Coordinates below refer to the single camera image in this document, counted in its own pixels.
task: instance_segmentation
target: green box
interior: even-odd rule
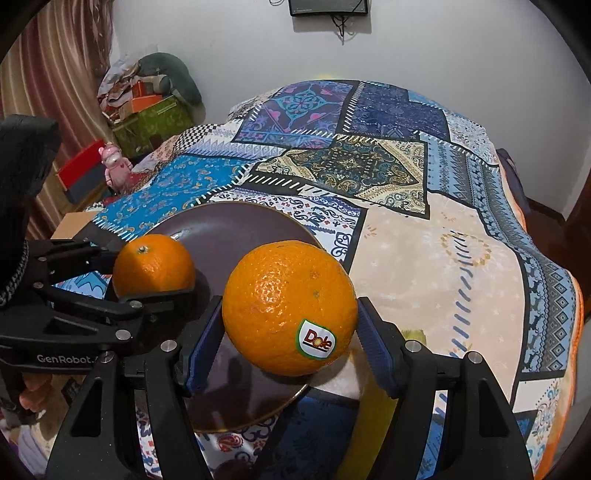
[[[159,136],[165,141],[193,125],[186,107],[171,95],[141,112],[130,115],[113,127],[113,133],[123,155],[135,158],[153,150],[150,137]]]

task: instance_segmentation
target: orange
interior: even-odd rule
[[[353,284],[341,264],[289,240],[246,254],[223,294],[222,317],[237,350],[277,375],[316,372],[348,349],[357,324]]]
[[[144,235],[121,249],[111,281],[119,298],[190,289],[195,285],[195,266],[176,240],[167,235]]]

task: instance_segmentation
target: pink toy figure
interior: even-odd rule
[[[105,181],[107,185],[116,193],[120,193],[134,166],[122,155],[121,149],[111,142],[107,143],[104,148],[100,147],[99,154],[102,164],[106,167]]]

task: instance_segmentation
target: dole sticker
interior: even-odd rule
[[[304,319],[296,339],[300,353],[314,359],[327,358],[336,346],[336,338],[329,329]]]

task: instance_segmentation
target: bed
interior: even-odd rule
[[[422,330],[435,353],[484,355],[542,478],[574,392],[582,301],[576,280],[528,236],[506,168],[482,126],[418,93],[311,80],[172,138],[94,223],[129,241],[207,202],[254,202],[292,216],[384,320]],[[367,379],[354,339],[348,358],[312,380],[299,419],[279,412],[237,432],[198,434],[211,470],[236,458],[255,464],[281,424],[272,456],[283,463],[267,458],[259,477],[310,478],[322,458],[329,478],[346,454]],[[433,473],[446,401],[438,392],[419,478]],[[328,427],[310,436],[318,415]],[[158,476],[141,409],[138,431],[146,469]]]

